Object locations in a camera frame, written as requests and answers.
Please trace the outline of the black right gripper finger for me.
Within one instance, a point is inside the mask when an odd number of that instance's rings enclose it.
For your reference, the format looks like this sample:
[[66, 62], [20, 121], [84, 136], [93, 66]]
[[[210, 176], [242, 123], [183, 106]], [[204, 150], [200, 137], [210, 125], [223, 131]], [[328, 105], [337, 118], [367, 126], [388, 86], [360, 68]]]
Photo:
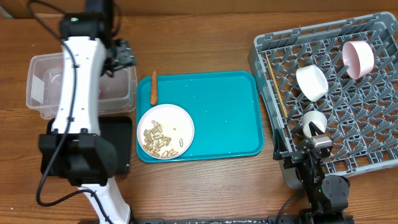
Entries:
[[309, 122], [308, 127], [310, 130], [311, 137], [324, 134], [324, 132], [313, 121]]
[[274, 152], [273, 152], [273, 160], [279, 161], [282, 159], [289, 158], [290, 152], [287, 149], [284, 139], [280, 134], [278, 129], [273, 131], [273, 143], [274, 143]]

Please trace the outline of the white cup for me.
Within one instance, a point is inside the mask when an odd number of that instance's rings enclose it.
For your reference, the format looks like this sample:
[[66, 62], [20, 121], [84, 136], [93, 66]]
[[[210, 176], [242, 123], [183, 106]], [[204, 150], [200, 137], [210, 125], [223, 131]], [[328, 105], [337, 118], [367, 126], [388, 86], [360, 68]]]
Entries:
[[326, 116], [319, 111], [309, 111], [302, 116], [302, 124], [303, 124], [303, 134], [307, 138], [311, 138], [310, 132], [310, 122], [312, 122], [315, 126], [318, 127], [323, 133], [326, 131], [327, 127], [327, 118]]

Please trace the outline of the carrot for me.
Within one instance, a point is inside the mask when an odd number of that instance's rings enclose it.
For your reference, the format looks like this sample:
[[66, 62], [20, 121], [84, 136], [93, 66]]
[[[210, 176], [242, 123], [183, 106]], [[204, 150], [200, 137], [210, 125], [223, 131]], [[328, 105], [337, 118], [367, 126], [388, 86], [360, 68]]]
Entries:
[[157, 72], [152, 72], [151, 89], [150, 89], [150, 103], [155, 106], [158, 102], [158, 89], [157, 89]]

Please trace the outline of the white bowl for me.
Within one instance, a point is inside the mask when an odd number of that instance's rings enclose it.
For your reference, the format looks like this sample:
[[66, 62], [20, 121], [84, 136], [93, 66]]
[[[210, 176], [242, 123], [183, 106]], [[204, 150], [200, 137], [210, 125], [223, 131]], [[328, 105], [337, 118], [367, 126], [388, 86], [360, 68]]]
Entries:
[[307, 99], [316, 102], [328, 92], [328, 82], [324, 73], [316, 65], [299, 68], [296, 80], [302, 93]]

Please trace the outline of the wooden chopstick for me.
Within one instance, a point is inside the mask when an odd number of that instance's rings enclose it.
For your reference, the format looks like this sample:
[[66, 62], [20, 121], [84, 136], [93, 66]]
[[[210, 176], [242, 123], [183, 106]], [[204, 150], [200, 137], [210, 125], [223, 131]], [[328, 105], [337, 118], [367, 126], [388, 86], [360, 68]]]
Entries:
[[280, 102], [280, 106], [282, 108], [282, 112], [284, 114], [284, 117], [287, 119], [288, 118], [287, 110], [286, 110], [284, 102], [282, 100], [282, 96], [280, 94], [279, 87], [277, 85], [277, 81], [276, 81], [276, 78], [275, 78], [275, 75], [274, 75], [274, 71], [273, 71], [272, 66], [271, 66], [271, 62], [269, 60], [268, 55], [265, 54], [265, 56], [266, 56], [266, 61], [267, 61], [267, 64], [268, 64], [268, 67], [269, 67], [269, 70], [270, 70], [270, 73], [271, 73], [272, 80], [274, 82], [274, 86], [275, 86], [276, 92], [277, 92], [277, 95], [278, 95], [278, 98], [279, 98], [279, 102]]

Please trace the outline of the pink bowl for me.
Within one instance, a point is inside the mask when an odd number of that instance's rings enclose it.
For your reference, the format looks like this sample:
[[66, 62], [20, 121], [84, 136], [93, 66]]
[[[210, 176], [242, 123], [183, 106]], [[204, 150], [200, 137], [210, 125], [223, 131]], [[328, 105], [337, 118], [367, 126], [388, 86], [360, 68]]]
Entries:
[[343, 64], [353, 80], [367, 75], [374, 68], [374, 54], [366, 41], [345, 42], [342, 49]]

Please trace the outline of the red snack wrapper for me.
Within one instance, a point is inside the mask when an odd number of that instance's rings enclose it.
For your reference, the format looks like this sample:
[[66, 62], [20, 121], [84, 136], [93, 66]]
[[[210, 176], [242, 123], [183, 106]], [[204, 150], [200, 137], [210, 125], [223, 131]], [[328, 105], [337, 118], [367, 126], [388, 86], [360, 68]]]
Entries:
[[110, 98], [111, 98], [111, 95], [107, 91], [101, 90], [99, 92], [99, 99], [100, 100], [106, 100], [106, 99], [110, 99]]

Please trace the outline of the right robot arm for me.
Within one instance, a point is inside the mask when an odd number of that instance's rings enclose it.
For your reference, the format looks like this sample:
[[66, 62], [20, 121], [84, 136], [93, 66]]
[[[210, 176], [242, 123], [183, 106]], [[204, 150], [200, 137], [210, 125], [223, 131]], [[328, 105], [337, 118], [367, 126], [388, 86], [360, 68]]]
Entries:
[[[310, 145], [305, 149], [288, 152], [278, 130], [274, 130], [273, 159], [282, 161], [283, 168], [293, 168], [298, 175], [302, 188], [283, 206], [274, 217], [269, 216], [269, 223], [316, 223], [350, 224], [352, 216], [347, 216], [350, 182], [341, 175], [326, 175], [321, 167], [321, 160], [331, 154], [333, 140], [314, 122], [309, 122]], [[296, 198], [306, 195], [309, 208], [299, 211], [298, 215], [284, 215], [286, 206]]]

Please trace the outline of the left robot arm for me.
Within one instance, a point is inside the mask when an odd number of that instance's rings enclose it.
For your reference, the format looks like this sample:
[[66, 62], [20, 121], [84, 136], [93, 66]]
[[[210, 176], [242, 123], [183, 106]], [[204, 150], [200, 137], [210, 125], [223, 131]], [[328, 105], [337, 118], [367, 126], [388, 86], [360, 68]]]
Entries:
[[115, 180], [119, 150], [101, 136], [100, 79], [113, 77], [136, 59], [118, 38], [120, 7], [113, 1], [87, 1], [83, 12], [63, 13], [55, 38], [63, 50], [60, 104], [50, 130], [39, 137], [42, 177], [66, 179], [84, 194], [100, 223], [132, 223], [134, 215]]

